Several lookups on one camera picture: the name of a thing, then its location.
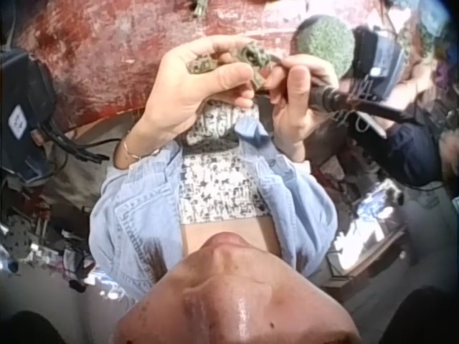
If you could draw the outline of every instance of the table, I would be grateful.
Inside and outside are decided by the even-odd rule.
[[[75,128],[142,108],[161,56],[211,34],[243,34],[272,53],[290,53],[299,24],[317,13],[356,27],[379,0],[210,0],[192,18],[185,0],[18,0],[15,45],[50,68],[58,95],[56,119]]]

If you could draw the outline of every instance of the hand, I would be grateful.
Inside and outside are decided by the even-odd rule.
[[[248,85],[253,69],[248,64],[224,64],[201,75],[191,75],[187,68],[201,55],[211,54],[218,58],[249,42],[251,39],[241,36],[213,36],[167,52],[161,60],[142,117],[146,128],[174,139],[194,124],[199,106],[210,97],[250,108],[254,92]]]
[[[311,75],[338,87],[333,66],[314,56],[298,54],[281,61],[266,79],[273,110],[274,141],[291,160],[305,159],[303,141],[328,117],[308,107]]]

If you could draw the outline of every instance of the denim jacket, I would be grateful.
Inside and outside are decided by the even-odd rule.
[[[337,229],[335,206],[314,177],[280,153],[262,124],[240,118],[239,154],[270,209],[282,259],[305,277],[323,260]],[[179,223],[182,149],[172,142],[126,171],[108,168],[90,218],[97,264],[140,300],[158,282],[151,269],[159,244],[167,270],[183,258]]]

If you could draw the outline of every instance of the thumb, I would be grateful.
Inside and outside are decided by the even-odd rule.
[[[290,69],[287,77],[288,112],[295,118],[306,115],[308,110],[311,74],[306,66],[297,65]]]
[[[217,69],[197,75],[196,86],[204,97],[231,90],[249,82],[253,78],[253,68],[247,63],[224,64]]]

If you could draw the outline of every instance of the patterned top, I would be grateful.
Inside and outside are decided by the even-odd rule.
[[[258,107],[210,101],[184,136],[179,213],[181,224],[198,224],[269,215],[255,180],[237,154],[238,118],[259,118]]]

